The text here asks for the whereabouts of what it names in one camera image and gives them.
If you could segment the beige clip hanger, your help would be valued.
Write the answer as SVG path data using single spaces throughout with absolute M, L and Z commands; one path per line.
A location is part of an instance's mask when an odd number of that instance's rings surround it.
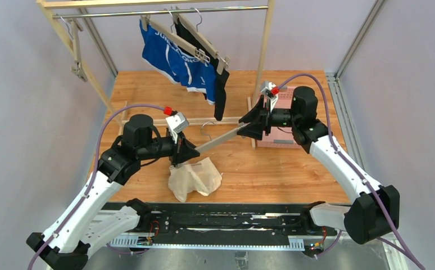
M 205 122 L 204 124 L 202 124 L 202 126 L 200 128 L 201 134 L 204 136 L 208 136 L 210 139 L 208 142 L 206 142 L 202 145 L 199 145 L 195 148 L 195 150 L 198 151 L 200 154 L 202 154 L 206 151 L 209 151 L 210 149 L 233 139 L 234 137 L 236 137 L 238 135 L 238 131 L 240 131 L 244 127 L 248 126 L 248 123 L 239 123 L 236 128 L 212 139 L 209 134 L 203 132 L 203 128 L 208 124 L 215 124 L 215 123 L 213 121 L 208 121 L 208 122 Z

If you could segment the beige underwear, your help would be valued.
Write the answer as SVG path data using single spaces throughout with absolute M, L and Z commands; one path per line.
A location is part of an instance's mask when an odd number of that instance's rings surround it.
M 185 162 L 169 167 L 168 188 L 181 203 L 189 193 L 196 191 L 202 196 L 215 192 L 222 182 L 222 175 L 209 157 L 197 163 Z

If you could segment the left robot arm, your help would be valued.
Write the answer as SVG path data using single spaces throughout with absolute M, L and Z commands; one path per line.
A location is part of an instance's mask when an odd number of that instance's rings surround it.
M 176 111 L 166 117 L 167 130 L 160 135 L 149 115 L 133 115 L 112 146 L 98 155 L 86 184 L 61 216 L 43 232 L 33 232 L 27 245 L 33 260 L 42 259 L 53 269 L 83 269 L 88 260 L 121 233 L 146 226 L 151 211 L 145 202 L 132 199 L 118 213 L 92 225 L 102 207 L 142 167 L 162 158 L 178 165 L 199 156 L 184 129 L 186 117 Z

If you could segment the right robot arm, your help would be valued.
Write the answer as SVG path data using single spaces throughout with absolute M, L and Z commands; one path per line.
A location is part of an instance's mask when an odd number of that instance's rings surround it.
M 312 88 L 295 88 L 288 109 L 273 105 L 278 93 L 276 86 L 262 90 L 257 104 L 239 119 L 243 126 L 238 135 L 262 140 L 273 127 L 290 128 L 293 140 L 327 169 L 351 203 L 342 206 L 318 201 L 306 206 L 302 215 L 307 230 L 330 227 L 345 231 L 358 244 L 395 233 L 400 217 L 398 190 L 365 173 L 343 150 L 330 127 L 317 118 L 318 98 Z

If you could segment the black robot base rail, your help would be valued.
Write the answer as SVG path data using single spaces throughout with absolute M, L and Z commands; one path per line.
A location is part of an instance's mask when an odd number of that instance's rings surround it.
M 109 242 L 121 253 L 151 249 L 300 251 L 320 253 L 337 231 L 310 228 L 302 204 L 149 204 L 143 225 Z

